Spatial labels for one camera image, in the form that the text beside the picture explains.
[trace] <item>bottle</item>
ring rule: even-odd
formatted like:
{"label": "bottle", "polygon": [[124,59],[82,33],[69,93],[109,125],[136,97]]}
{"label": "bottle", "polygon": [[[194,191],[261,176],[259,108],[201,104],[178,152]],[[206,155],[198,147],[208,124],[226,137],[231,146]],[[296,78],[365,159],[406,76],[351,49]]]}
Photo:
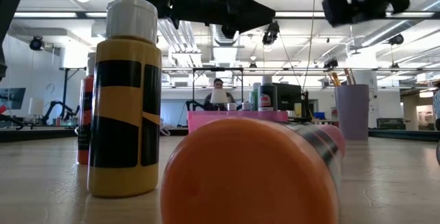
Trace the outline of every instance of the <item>bottle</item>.
{"label": "bottle", "polygon": [[91,137],[91,103],[94,91],[96,53],[89,53],[86,76],[81,80],[80,124],[78,129],[78,163],[89,163],[89,146]]}
{"label": "bottle", "polygon": [[210,122],[188,134],[168,160],[162,223],[337,224],[344,143],[331,125]]}
{"label": "bottle", "polygon": [[241,110],[242,111],[250,111],[250,103],[248,101],[241,104]]}
{"label": "bottle", "polygon": [[258,89],[258,110],[277,111],[276,86],[271,76],[263,76],[262,85]]}
{"label": "bottle", "polygon": [[249,93],[249,102],[251,104],[250,110],[251,111],[258,111],[259,109],[259,87],[261,86],[261,83],[255,82],[252,85],[252,91]]}
{"label": "bottle", "polygon": [[130,197],[157,185],[162,53],[156,7],[112,1],[106,36],[96,48],[87,187],[98,197]]}

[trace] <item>cable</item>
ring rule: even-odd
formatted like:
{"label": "cable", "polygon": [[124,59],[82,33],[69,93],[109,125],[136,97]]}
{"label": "cable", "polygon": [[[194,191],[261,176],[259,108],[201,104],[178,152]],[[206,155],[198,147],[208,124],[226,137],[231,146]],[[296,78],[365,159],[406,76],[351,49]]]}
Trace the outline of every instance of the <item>cable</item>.
{"label": "cable", "polygon": [[183,107],[181,108],[181,113],[180,113],[180,117],[179,117],[179,121],[177,122],[177,125],[179,125],[180,121],[182,120],[182,115],[184,114],[185,106],[186,106],[186,103],[184,103]]}
{"label": "cable", "polygon": [[294,76],[295,76],[296,81],[298,82],[298,86],[301,87],[301,83],[300,83],[300,81],[298,79],[298,76],[295,73],[295,69],[294,69],[294,66],[292,65],[292,61],[290,60],[289,54],[287,53],[287,49],[286,49],[286,46],[284,44],[283,36],[281,35],[281,33],[279,33],[279,34],[280,34],[280,38],[281,38],[281,43],[283,44],[283,47],[284,47],[284,52],[286,53],[287,59],[289,60],[291,70],[294,72]]}
{"label": "cable", "polygon": [[305,81],[307,79],[307,73],[309,72],[309,66],[310,66],[310,58],[311,58],[311,40],[314,35],[314,22],[315,22],[315,2],[316,0],[313,0],[313,10],[311,15],[311,29],[310,29],[310,46],[309,46],[309,62],[307,63],[307,68],[305,69],[305,75],[304,75],[304,83],[302,84],[302,90],[304,91],[305,87]]}

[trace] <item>spray bottle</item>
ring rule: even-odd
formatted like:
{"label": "spray bottle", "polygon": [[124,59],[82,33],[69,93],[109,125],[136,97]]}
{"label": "spray bottle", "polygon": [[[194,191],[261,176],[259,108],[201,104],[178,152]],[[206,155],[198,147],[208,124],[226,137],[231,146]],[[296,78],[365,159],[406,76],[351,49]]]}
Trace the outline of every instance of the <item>spray bottle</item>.
{"label": "spray bottle", "polygon": [[86,76],[81,80],[80,124],[78,130],[78,163],[89,163],[89,146],[91,137],[91,103],[94,90],[96,53],[89,53]]}
{"label": "spray bottle", "polygon": [[258,110],[277,111],[276,86],[271,76],[263,76],[262,85],[258,89]]}
{"label": "spray bottle", "polygon": [[129,197],[157,185],[162,53],[156,7],[112,1],[106,36],[96,50],[87,187],[98,197]]}

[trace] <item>yellow bottle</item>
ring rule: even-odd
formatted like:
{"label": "yellow bottle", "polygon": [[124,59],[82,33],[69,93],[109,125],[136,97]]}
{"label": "yellow bottle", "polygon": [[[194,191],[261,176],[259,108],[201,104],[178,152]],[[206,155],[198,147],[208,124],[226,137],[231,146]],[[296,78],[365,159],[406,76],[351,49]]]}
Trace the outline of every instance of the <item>yellow bottle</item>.
{"label": "yellow bottle", "polygon": [[162,53],[157,10],[145,0],[107,7],[107,40],[96,50],[87,187],[129,197],[157,185]]}

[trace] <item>security camera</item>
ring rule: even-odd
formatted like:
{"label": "security camera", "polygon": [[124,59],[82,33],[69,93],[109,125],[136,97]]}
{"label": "security camera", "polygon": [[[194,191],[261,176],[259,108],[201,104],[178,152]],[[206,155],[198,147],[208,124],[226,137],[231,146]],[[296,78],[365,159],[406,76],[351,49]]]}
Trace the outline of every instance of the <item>security camera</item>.
{"label": "security camera", "polygon": [[404,42],[404,37],[401,34],[398,34],[387,40],[386,43],[390,45],[401,45]]}
{"label": "security camera", "polygon": [[44,50],[44,42],[42,36],[34,36],[34,38],[30,41],[29,48],[33,51],[41,51]]}
{"label": "security camera", "polygon": [[338,66],[338,60],[336,58],[330,58],[324,62],[325,69],[333,69]]}

